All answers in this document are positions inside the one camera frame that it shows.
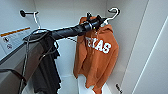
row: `hoodie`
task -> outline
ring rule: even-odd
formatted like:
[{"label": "hoodie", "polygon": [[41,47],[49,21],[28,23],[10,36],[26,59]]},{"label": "hoodie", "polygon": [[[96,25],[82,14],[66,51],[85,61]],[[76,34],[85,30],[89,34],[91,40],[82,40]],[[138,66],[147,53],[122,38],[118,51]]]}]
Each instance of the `hoodie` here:
[{"label": "hoodie", "polygon": [[[86,21],[82,17],[80,24]],[[74,62],[74,76],[86,77],[86,88],[94,86],[93,91],[101,94],[102,86],[110,76],[117,60],[119,46],[113,36],[110,24],[77,37]]]}]

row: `garment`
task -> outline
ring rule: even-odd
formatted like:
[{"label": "garment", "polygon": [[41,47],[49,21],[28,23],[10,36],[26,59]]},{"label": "garment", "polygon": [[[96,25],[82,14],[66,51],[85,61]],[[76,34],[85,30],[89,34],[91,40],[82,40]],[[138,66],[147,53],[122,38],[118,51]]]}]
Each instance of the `garment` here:
[{"label": "garment", "polygon": [[[40,41],[44,48],[44,53],[48,52],[51,47],[52,50],[50,52],[56,50],[54,40],[49,36],[51,36],[51,33]],[[54,61],[57,56],[59,56],[57,50],[53,54],[46,55],[34,72],[32,81],[35,93],[57,94],[57,90],[60,88],[59,83],[61,82]]]},{"label": "garment", "polygon": [[86,88],[94,86],[93,91],[101,94],[101,88],[110,76],[117,60],[119,46],[113,36],[111,25],[99,27],[77,37],[74,76],[86,77]]}]

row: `dark clothing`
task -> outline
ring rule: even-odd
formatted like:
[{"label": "dark clothing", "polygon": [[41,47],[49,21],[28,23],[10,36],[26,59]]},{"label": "dark clothing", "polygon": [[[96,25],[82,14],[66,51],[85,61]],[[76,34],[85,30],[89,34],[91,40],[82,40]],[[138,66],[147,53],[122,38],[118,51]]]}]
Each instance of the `dark clothing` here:
[{"label": "dark clothing", "polygon": [[44,94],[57,94],[60,88],[60,77],[58,75],[54,59],[59,53],[54,46],[54,40],[50,37],[50,33],[40,41],[44,48],[44,54],[49,50],[55,50],[55,53],[46,55],[40,62],[38,68],[32,76],[34,92],[43,92]]}]

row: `hanger hook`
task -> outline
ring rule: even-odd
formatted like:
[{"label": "hanger hook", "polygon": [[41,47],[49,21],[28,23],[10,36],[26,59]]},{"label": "hanger hook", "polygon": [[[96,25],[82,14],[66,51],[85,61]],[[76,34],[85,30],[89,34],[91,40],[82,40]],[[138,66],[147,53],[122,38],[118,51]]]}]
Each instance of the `hanger hook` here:
[{"label": "hanger hook", "polygon": [[111,8],[108,10],[108,12],[115,13],[115,14],[114,14],[114,16],[107,18],[104,22],[105,24],[108,24],[108,22],[107,22],[108,20],[113,20],[117,15],[120,14],[120,10],[118,8]]}]

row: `sleeve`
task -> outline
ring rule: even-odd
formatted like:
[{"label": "sleeve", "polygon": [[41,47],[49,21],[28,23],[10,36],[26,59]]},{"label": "sleeve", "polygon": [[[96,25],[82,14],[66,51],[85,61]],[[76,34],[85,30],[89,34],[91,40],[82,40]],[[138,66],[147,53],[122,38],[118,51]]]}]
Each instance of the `sleeve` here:
[{"label": "sleeve", "polygon": [[104,72],[104,74],[102,75],[102,77],[98,80],[98,82],[96,83],[96,85],[93,88],[93,91],[96,94],[101,94],[101,88],[104,85],[104,83],[107,81],[108,77],[110,76],[111,72],[113,71],[113,68],[115,66],[117,57],[118,57],[118,52],[119,52],[119,47],[117,46],[117,48],[114,50],[113,54],[112,54],[112,58],[110,59],[110,62]]},{"label": "sleeve", "polygon": [[74,69],[73,69],[73,73],[76,78],[78,78],[78,73],[79,73],[79,71],[82,67],[82,63],[87,55],[84,35],[78,36],[77,42],[79,42],[79,43],[76,44],[76,54],[75,54],[75,62],[74,62]]}]

